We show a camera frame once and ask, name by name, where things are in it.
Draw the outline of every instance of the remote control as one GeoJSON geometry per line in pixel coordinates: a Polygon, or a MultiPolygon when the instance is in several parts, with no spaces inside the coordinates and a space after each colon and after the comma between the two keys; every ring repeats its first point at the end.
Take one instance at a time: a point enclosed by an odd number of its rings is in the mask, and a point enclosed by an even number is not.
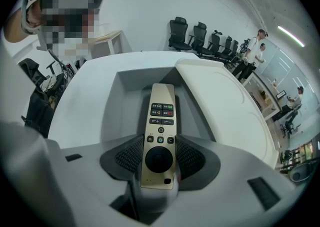
{"type": "Polygon", "coordinates": [[[176,134],[175,87],[155,83],[144,133],[141,187],[162,190],[174,187],[176,134]]]}

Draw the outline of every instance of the black circular button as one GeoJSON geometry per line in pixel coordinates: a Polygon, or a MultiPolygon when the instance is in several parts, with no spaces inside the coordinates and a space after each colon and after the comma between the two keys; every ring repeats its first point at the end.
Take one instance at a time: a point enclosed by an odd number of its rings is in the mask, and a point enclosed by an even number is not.
{"type": "Polygon", "coordinates": [[[174,159],[170,150],[162,146],[150,149],[145,155],[145,164],[152,172],[166,172],[173,163],[174,159]]]}
{"type": "Polygon", "coordinates": [[[158,128],[159,133],[163,133],[164,131],[165,131],[165,129],[162,126],[158,128]]]}

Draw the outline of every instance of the remote control button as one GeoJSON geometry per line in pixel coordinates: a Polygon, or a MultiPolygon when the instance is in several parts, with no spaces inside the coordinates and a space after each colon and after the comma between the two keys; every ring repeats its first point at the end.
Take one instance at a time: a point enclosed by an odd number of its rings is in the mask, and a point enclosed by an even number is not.
{"type": "Polygon", "coordinates": [[[151,117],[150,120],[149,120],[149,123],[150,123],[150,124],[158,124],[158,125],[161,125],[161,118],[153,118],[153,117],[151,117]]]}
{"type": "Polygon", "coordinates": [[[148,137],[146,138],[146,141],[149,143],[152,143],[154,141],[154,137],[152,135],[148,135],[148,137]]]}
{"type": "Polygon", "coordinates": [[[162,116],[162,109],[151,109],[151,116],[162,116]]]}
{"type": "Polygon", "coordinates": [[[162,116],[163,117],[173,117],[174,116],[174,111],[173,110],[163,110],[162,111],[162,116]]]}
{"type": "Polygon", "coordinates": [[[175,139],[173,137],[168,137],[166,141],[168,142],[168,144],[173,144],[175,142],[175,139]]]}
{"type": "Polygon", "coordinates": [[[158,128],[158,132],[159,132],[159,133],[162,134],[164,131],[165,131],[165,129],[164,129],[162,126],[158,128]]]}
{"type": "Polygon", "coordinates": [[[152,103],[151,109],[162,109],[162,103],[152,103]]]}
{"type": "Polygon", "coordinates": [[[163,146],[156,146],[146,153],[144,162],[152,172],[163,173],[170,169],[174,158],[170,150],[163,146]]]}
{"type": "Polygon", "coordinates": [[[174,120],[173,119],[162,119],[162,125],[174,125],[174,120]]]}
{"type": "Polygon", "coordinates": [[[174,106],[172,104],[163,104],[163,109],[173,111],[174,106]]]}
{"type": "Polygon", "coordinates": [[[164,138],[162,136],[158,136],[158,138],[156,139],[156,141],[159,143],[159,144],[163,144],[164,143],[164,138]]]}

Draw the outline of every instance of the black pants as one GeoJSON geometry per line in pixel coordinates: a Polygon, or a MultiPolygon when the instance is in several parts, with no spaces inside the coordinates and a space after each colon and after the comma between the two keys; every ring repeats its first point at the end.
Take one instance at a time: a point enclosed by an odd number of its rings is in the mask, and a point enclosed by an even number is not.
{"type": "Polygon", "coordinates": [[[237,76],[241,72],[240,76],[238,77],[238,81],[240,81],[242,79],[247,79],[250,76],[250,74],[252,73],[252,71],[255,69],[256,69],[256,67],[253,64],[248,63],[248,65],[245,65],[244,61],[242,61],[234,69],[232,74],[233,74],[233,76],[237,76]]]}
{"type": "Polygon", "coordinates": [[[280,112],[278,112],[276,115],[272,116],[272,120],[278,121],[280,120],[284,115],[286,115],[287,113],[291,112],[292,109],[288,107],[288,105],[285,105],[282,107],[282,110],[280,112]]]}

